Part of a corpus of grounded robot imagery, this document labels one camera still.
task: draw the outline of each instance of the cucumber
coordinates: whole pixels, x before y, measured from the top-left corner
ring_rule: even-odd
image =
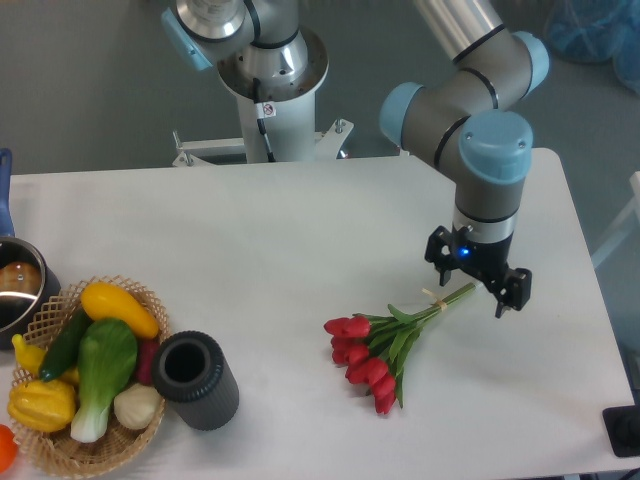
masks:
[[[78,349],[84,332],[87,331],[93,320],[82,308],[76,310],[69,323],[67,323],[58,336],[49,346],[44,356],[38,377],[43,382],[49,382],[60,377],[69,367],[78,361]]]

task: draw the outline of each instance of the yellow bell pepper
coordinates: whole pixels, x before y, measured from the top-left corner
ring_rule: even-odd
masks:
[[[21,383],[9,392],[7,412],[25,427],[57,432],[69,425],[76,414],[75,391],[60,380]]]

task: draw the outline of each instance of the green leaf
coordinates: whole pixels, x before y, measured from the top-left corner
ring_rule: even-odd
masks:
[[[464,287],[459,288],[448,297],[445,297],[442,301],[447,305],[454,304],[461,298],[464,298],[471,292],[475,291],[475,289],[476,289],[476,286],[474,283],[467,283]]]
[[[389,358],[391,359],[392,362],[396,359],[396,356],[402,349],[404,342],[407,340],[409,335],[411,335],[411,333],[414,331],[415,330],[413,329],[402,330],[398,332],[398,334],[396,335],[396,338],[393,339],[391,348],[389,348]]]
[[[398,321],[396,321],[396,319],[394,318],[392,321],[390,321],[387,324],[378,324],[378,325],[373,325],[371,327],[371,332],[369,333],[369,335],[378,335],[379,333],[382,332],[388,332],[390,330],[394,330],[394,329],[401,329],[404,328],[405,324],[404,323],[400,323]]]
[[[387,308],[391,312],[391,315],[393,315],[395,319],[398,320],[400,323],[411,323],[415,321],[415,318],[413,315],[409,315],[408,313],[403,313],[391,304],[387,305]]]
[[[391,375],[393,378],[396,378],[396,364],[395,362],[389,362],[389,375]]]
[[[369,344],[367,345],[369,347],[369,351],[382,344],[383,342],[390,340],[395,334],[396,332],[387,332],[383,333],[382,335],[376,335],[375,337],[373,337],[373,340],[371,340],[371,342],[369,342]]]
[[[389,360],[389,347],[385,348],[380,354],[376,355],[380,360],[382,360],[385,363],[389,363],[387,362],[387,360]]]
[[[354,313],[352,316],[365,317],[367,320],[369,320],[369,323],[371,323],[372,325],[374,323],[386,323],[389,321],[393,321],[393,317],[381,317],[379,315],[367,315],[365,313]]]
[[[395,362],[396,374],[402,375],[404,373],[404,363],[406,362],[407,356],[411,351],[411,347],[413,347],[413,344],[418,339],[421,332],[422,329],[414,330],[413,332],[411,332],[411,335],[409,335],[406,342],[404,342],[404,347],[402,348],[402,350],[400,350],[400,353],[398,353],[398,357]]]
[[[398,399],[398,405],[400,405],[400,408],[404,408],[404,399],[403,399],[403,393],[402,393],[402,379],[404,377],[404,374],[400,374],[396,377],[396,398]]]
[[[440,312],[442,312],[442,309],[439,306],[437,305],[431,306],[427,310],[424,310],[420,313],[416,313],[415,314],[416,321],[420,321],[423,324],[425,324],[429,320],[431,320],[433,317],[437,316]]]

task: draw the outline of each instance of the light blue joint cap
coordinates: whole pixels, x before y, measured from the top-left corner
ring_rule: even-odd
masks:
[[[415,94],[423,88],[417,83],[408,82],[394,88],[382,104],[380,110],[380,130],[393,143],[403,148],[402,127],[404,117]]]
[[[199,72],[213,67],[213,64],[202,54],[202,51],[189,34],[184,31],[182,25],[180,25],[178,19],[169,8],[162,14],[162,27],[180,58],[187,62],[190,67]]]
[[[522,40],[522,43],[527,47],[529,55],[531,56],[531,85],[526,93],[526,95],[529,95],[533,89],[547,78],[550,66],[549,52],[544,46],[544,43],[529,32],[516,32],[513,36]]]
[[[464,164],[477,177],[495,185],[523,180],[531,168],[533,131],[514,112],[488,110],[470,117],[458,139]]]

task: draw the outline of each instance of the gray floor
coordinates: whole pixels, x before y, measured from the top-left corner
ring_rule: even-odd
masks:
[[[356,124],[352,156],[393,154],[377,127],[397,84],[437,85],[452,72],[409,0],[305,0],[302,22],[325,42],[330,72],[318,129]],[[540,35],[550,1],[494,2],[512,31]],[[0,145],[14,172],[168,167],[183,140],[240,136],[234,100],[216,73],[181,63],[159,14],[167,0],[0,1]],[[590,248],[631,198],[640,170],[640,96],[610,64],[554,57],[547,81],[515,107],[536,145],[562,158]],[[542,234],[553,235],[553,232]],[[621,353],[640,350],[640,229],[598,270]],[[607,480],[620,475],[605,477]]]

